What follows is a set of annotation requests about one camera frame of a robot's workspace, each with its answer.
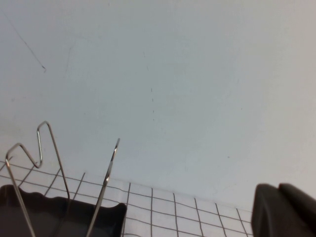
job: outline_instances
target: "white wall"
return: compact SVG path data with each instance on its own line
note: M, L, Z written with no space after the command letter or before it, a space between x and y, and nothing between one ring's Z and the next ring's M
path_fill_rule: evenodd
M315 1L0 9L3 159L17 141L37 155L46 119L67 170L105 174L120 137L119 179L245 208L260 182L316 197Z

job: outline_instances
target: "grid line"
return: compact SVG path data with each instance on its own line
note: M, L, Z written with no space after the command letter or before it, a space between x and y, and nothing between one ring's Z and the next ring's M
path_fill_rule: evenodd
M27 175L24 177L24 179L22 180L22 182L18 185L18 187L20 187L23 182L26 180L26 178L30 175L30 173L32 172L32 170L34 169L35 165L33 165L32 169L30 169L30 171L27 173Z
M23 168L23 169L29 170L29 173L27 174L27 176L30 174L31 171L40 172L40 173L44 173L44 174L47 174L47 175L54 175L54 176L55 176L53 182L51 183L51 185L50 185L49 187L47 187L47 186L45 186L45 185L35 184L35 183L32 183L32 182L26 181L27 176L26 176L23 180L16 179L17 181L23 181L23 182L25 182L25 183L29 183L29 184L32 184L32 185L37 185L37 186L40 186L40 187L46 187L46 188L48 188L48 190L46 191L46 193L48 193L48 191L49 191L50 189L55 189L55 190L59 190L59 191L62 191L62 192L66 192L65 190L52 187L52 185L53 185L53 183L54 183L56 177L58 177L58 176L59 176L59 177L62 177L61 175L59 175L59 171L60 171L60 170L57 172L57 174L51 174L51 173L48 173L48 172L44 172L44 171L40 171L40 170L33 169L34 167L32 167L32 168L25 168L25 167L18 166L18 165L12 165L12 166L17 166L17 167L21 167L21 168ZM4 175L0 175L0 177L4 177L4 178L10 179L9 177L6 177L6 176L4 176ZM71 178L71 177L67 177L67 179L72 179L72 180L80 181L79 187L80 187L80 185L81 185L82 182L101 186L101 184L92 183L92 182L89 182L89 181L84 181L84 180L83 180L83 177L82 177L81 180L80 180L80 179L76 179L76 178ZM137 220L137 219L134 219L134 218L126 217L126 219L131 219L131 220L139 221L139 222L141 222L141 223L150 225L150 226L151 226L151 235L153 234L153 228L152 228L152 226L154 226L154 227L159 227L159 228L163 228L163 229L167 229L167 230L176 231L176 232L177 232L177 236L179 236L179 233L186 233L186 234L190 234L190 235L193 235L193 236L198 236L198 237L200 237L200 235L197 235L197 234L187 233L187 232L178 230L177 217L179 217L179 218L187 219L187 220L190 220L190 221L199 222L200 228L201 228L201 224L206 224L206 225L211 225L211 226L223 228L225 236L226 236L225 230L230 230L230 231L237 232L237 233L243 233L243 234L246 234L247 236L253 236L253 234L248 234L248 233L245 231L244 225L243 225L243 229L244 229L245 232L236 231L236 230L232 230L232 229L229 229L229 228L224 228L223 223L222 223L222 220L221 220L221 218L220 218L221 216L222 216L222 217L227 217L227 218L230 218L230 219L235 219L235 220L241 221L241 223L243 222L243 220L241 219L240 215L238 215L238 216L239 216L239 219L233 218L233 217L228 217L228 216L225 216L225 215L220 215L220 214L219 214L218 207L217 207L217 204L215 204L215 205L216 205L216 209L217 209L217 213L213 213L213 212L210 212L210 211L205 211L205 210L199 209L199 208L198 208L198 205L197 205L197 201L196 201L195 198L194 198L194 199L195 199L196 207L194 208L194 207L191 207L191 206L188 206L188 205L185 205L185 204L176 202L175 194L174 194L174 193L173 193L173 199L174 199L174 201L170 201L170 200L163 199L163 198L159 198L159 197L153 197L153 189L152 189L151 196L142 195L142 194L138 194L138 193L133 193L133 192L130 191L130 186L131 186L131 183L129 183L128 191L125 191L125 190L120 189L120 188L117 188L117 187L112 187L112 186L108 186L108 188L117 189L117 190L120 190L120 191L122 191L122 192L127 193L127 203L126 203L126 205L135 206L135 207L137 207L137 208L145 209L145 210L148 210L148 211L151 212L151 220L150 220L150 223L147 223L147 222L144 222L144 221L140 221L140 220ZM77 191L76 191L76 192L70 192L70 193L72 193L72 194L75 194L74 199L75 199L76 195L81 195L81 196L86 196L86 197L91 197L91 198L97 198L97 197L95 197L95 196L91 196L91 195L86 195L86 194L81 194L81 193L79 193L79 187L77 188ZM139 195L139 196L144 196L144 197L151 198L151 209L139 207L139 206L136 206L136 205L133 205L133 204L128 204L128 202L129 202L129 194L130 194L130 193L131 193L131 194L135 194L135 195ZM168 202L173 202L174 205L175 205L175 215L173 215L173 214L168 214L168 213L163 213L163 212L159 212L159 211L153 210L153 207L152 207L153 204L152 204L152 203L153 203L153 199L154 199L154 198L160 199L160 200L164 200L164 201L168 201ZM108 199L108 198L103 198L103 199L109 200L109 201L113 201L113 202L115 202L115 203L120 203L120 202L118 202L118 201L116 201L116 200L111 200L111 199ZM178 216L177 213L176 213L176 204L183 205L183 206L186 206L186 207L195 209L195 210L197 211L199 220L197 221L197 220L193 220L193 219L190 219L190 218ZM211 213L211 214L218 215L219 218L220 218L220 221L221 221L221 225L222 225L222 226L212 225L212 224L209 224L209 223L205 223L205 222L200 221L200 216L199 216L199 212L198 212L198 211L204 211L204 212L208 212L208 213ZM156 213L160 213L160 214L165 214L165 215L169 215L169 216L174 216L174 217L175 217L175 220L176 220L176 229L172 229L172 228L167 228L167 227L162 227L162 226L154 225L154 224L152 223L152 212L156 212ZM138 235L132 234L132 233L124 233L124 232L125 232L126 219L125 219L125 221L124 221L124 227L123 227L122 235L138 236Z
M196 203L196 209L197 209L197 216L198 216L199 227L200 227L200 229L201 229L202 236L204 237L204 235L203 235L203 230L202 230L201 220L200 220L200 218L199 218L199 213L198 213L198 204L197 204L197 200L196 200L196 198L194 198L194 202Z
M129 186L128 186L128 193L127 193L126 208L128 207L129 191L130 191L130 183L129 183ZM125 217L125 220L124 220L124 226L123 226L123 236L124 236L124 234L125 234L126 219L127 219L127 216Z
M3 175L0 175L0 177L10 179L9 177L3 176ZM48 188L48 186L41 185L41 184L35 184L35 183L29 182L29 181L25 181L25 183L29 183L29 184L32 184L32 185L37 185L37 186L40 186L40 187ZM62 189L59 189L59 188L51 187L51 189L66 192L65 190L62 190ZM77 195L79 195L79 196L85 196L85 197L89 197L89 198L98 198L98 197L96 197L96 196L91 196L91 195L87 195L87 194L80 194L80 193L77 193ZM120 203L119 201L112 200L112 199L108 199L108 198L103 198L103 200L109 200L109 201L112 201L112 202ZM133 204L131 204L131 203L129 203L128 205L131 205L131 206L134 206L134 207L137 207L137 208L140 208L140 209L144 209L144 210L151 211L150 209L147 209L147 208L144 208L144 207L140 207L140 206L137 206L137 205L133 205ZM159 211L155 211L155 210L153 210L153 212L160 213L160 214L164 214L164 215L169 215L169 216L174 216L174 217L179 217L179 218L183 218L183 219L186 219L186 220L189 220L189 221L199 222L199 221L197 221L197 220L190 219L190 218L183 217L183 216L178 216L178 215L175 216L175 215L173 215L173 214L163 213L163 212L159 212ZM201 223L202 223L202 224L206 224L206 225L210 225L210 226L214 226L214 227L219 227L219 228L222 228L222 227L223 227L223 226L217 226L217 225L213 225L213 224L210 224L210 223L206 223L206 222L203 222L203 221L201 221ZM165 227L162 227L162 226L157 226L157 225L153 225L153 226L155 226L155 227L160 227L160 228L163 228L163 229L168 229L168 230L177 231L177 230L175 230L175 229L165 228ZM225 230L230 230L230 231L233 231L233 232L238 232L238 233L246 234L246 232L241 232L241 231L233 230L233 229L230 229L230 228L224 228L224 229L225 229Z
M151 233L151 237L153 237L153 188L152 188L152 199L151 199L151 210L150 210L150 233Z
M222 228L223 228L223 231L224 231L224 235L225 235L225 237L227 237L226 232L225 232L225 228L223 226L223 222L222 222L221 216L219 215L217 204L215 204L215 205L216 205L216 210L217 210L217 213L218 213L218 216L219 216L219 220L221 221L221 225L222 225Z
M18 166L18 165L14 165L14 164L12 164L12 166L17 166L17 167L20 167L20 168L23 168L23 169L30 170L29 168L25 168L25 167ZM33 171L34 171L34 172L44 173L44 174L49 174L49 175L55 175L55 174L47 173L47 172L40 171L40 170L33 170ZM67 178L67 179L76 180L76 181L81 181L80 179L76 179L76 178L71 178L71 177L66 177L66 178ZM89 184L94 184L94 185L102 186L102 184L93 183L93 182L89 182L89 181L85 181L85 180L83 180L82 182L83 182L83 183L89 183ZM113 186L107 186L107 188L118 189L118 190L121 190L122 192L128 193L128 191L126 191L126 190L123 190L123 189L120 189L120 188L117 188L117 187L113 187ZM138 193L133 193L133 192L130 192L130 193L131 193L131 194L135 194L135 195L139 195L139 196L143 196L143 197L151 198L151 196L144 195L144 194L138 194ZM159 197L153 197L153 198L159 199L159 200L168 201L168 202L174 202L174 201L167 200L167 199L163 199L163 198L159 198ZM179 204L179 205L182 205L182 206L186 206L186 207L192 208L192 209L196 209L196 208L194 208L194 207L185 205L185 204L183 204L183 203L179 203L179 202L175 202L175 203L176 203L176 204ZM234 218L234 217L230 217L230 216L221 215L221 214L218 214L218 213L214 213L214 212L211 212L211 211L202 210L202 209L199 209L199 208L198 208L198 210L199 210L199 211L204 211L204 212L207 212L207 213L211 213L211 214L214 214L214 215L219 215L219 216L222 216L222 217L226 217L226 218L238 220L238 221L240 220L240 219L238 219L238 218Z
M77 196L77 193L78 193L78 191L79 191L79 188L80 188L80 185L81 185L81 183L82 183L82 180L83 180L84 176L85 176L85 173L83 173L83 175L82 175L82 177L81 177L80 183L79 183L79 185L78 185L78 187L77 187L77 190L76 190L76 193L75 193L75 195L74 195L74 199L73 199L73 200L75 200L75 198L76 198L76 196Z
M241 220L241 217L240 217L239 211L238 211L238 209L237 209L237 208L236 208L236 210L237 210L237 213L238 213L238 216L239 216L239 219L240 219L241 225L242 225L242 227L243 227L243 230L245 231L246 236L248 237L248 234L247 234L247 231L246 231L246 229L245 229L245 226L243 226L243 222L242 222L242 220Z
M59 170L58 170L57 174L55 175L55 177L54 177L53 181L51 182L50 186L48 187L48 189L47 189L46 193L44 194L44 196L46 196L46 194L47 194L47 193L48 193L48 191L50 190L51 186L52 186L52 185L53 185L53 183L55 182L55 180L56 180L56 178L57 178L57 175L58 175L59 171L60 171L60 168L59 168Z
M177 222L176 196L174 195L174 193L173 193L173 200L174 200L174 214L175 214L175 218L176 218L177 237L179 237L178 222Z

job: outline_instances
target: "black plastic tray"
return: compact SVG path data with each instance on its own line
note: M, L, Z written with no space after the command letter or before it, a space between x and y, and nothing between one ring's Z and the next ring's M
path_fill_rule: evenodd
M20 192L36 237L86 235L95 205L64 197L48 198L22 189ZM123 203L111 208L100 207L91 237L119 237L126 212ZM13 185L0 188L0 236L31 236Z

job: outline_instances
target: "grid paper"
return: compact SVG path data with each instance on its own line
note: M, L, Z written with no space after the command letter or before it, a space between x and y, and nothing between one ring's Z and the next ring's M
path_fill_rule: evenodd
M27 192L49 198L67 197L60 169L36 169L11 164L17 185ZM71 199L95 204L104 177L75 175L66 180ZM11 184L5 163L0 161L0 186ZM127 205L122 235L125 237L251 237L251 212L211 201L156 190L110 179L102 206Z

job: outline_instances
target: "scratch mark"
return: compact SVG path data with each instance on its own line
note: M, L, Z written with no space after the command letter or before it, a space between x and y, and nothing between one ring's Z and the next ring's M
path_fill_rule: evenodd
M29 47L29 45L24 41L24 39L21 37L21 35L19 34L19 32L16 30L16 28L14 27L14 25L12 24L12 22L10 21L10 19L7 17L7 15L4 13L4 11L1 12L4 14L4 16L6 17L6 19L8 20L8 22L10 23L10 25L12 26L12 28L14 29L14 31L17 33L17 35L19 36L19 38L21 39L21 41L24 42L24 44L26 45L26 47L30 50L30 52L33 54L33 56L35 57L35 59L38 61L38 63L41 65L42 68L44 68L44 73L46 72L46 68L43 66L43 64L39 61L39 59L36 57L36 55L34 54L33 50Z
M67 65L66 65L66 70L65 70L64 78L65 78L65 76L66 76L66 74L67 74L67 71L68 71L69 58L70 58L70 53L71 53L72 48L73 48L73 46L71 46L71 47L69 48L68 58L67 58Z

